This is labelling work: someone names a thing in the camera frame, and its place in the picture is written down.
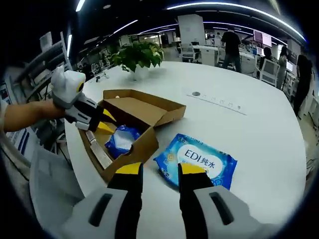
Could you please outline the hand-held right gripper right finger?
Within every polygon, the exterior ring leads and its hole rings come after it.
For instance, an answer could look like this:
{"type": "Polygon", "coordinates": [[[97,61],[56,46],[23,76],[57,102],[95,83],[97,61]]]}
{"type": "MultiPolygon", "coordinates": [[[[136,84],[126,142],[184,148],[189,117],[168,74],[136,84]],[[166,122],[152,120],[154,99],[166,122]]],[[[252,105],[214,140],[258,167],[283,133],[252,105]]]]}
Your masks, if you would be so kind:
{"type": "Polygon", "coordinates": [[[188,239],[267,239],[269,225],[250,215],[248,205],[223,186],[215,186],[204,169],[178,164],[179,207],[188,239]]]}

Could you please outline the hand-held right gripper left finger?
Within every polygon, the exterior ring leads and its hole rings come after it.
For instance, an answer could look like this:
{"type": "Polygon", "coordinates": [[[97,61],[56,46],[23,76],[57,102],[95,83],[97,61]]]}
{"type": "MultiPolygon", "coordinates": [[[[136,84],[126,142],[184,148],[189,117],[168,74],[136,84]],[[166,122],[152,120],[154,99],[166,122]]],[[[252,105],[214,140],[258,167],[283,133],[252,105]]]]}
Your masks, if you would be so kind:
{"type": "Polygon", "coordinates": [[[62,226],[66,239],[135,239],[142,209],[143,164],[116,171],[107,187],[95,190],[73,208],[62,226]]]}

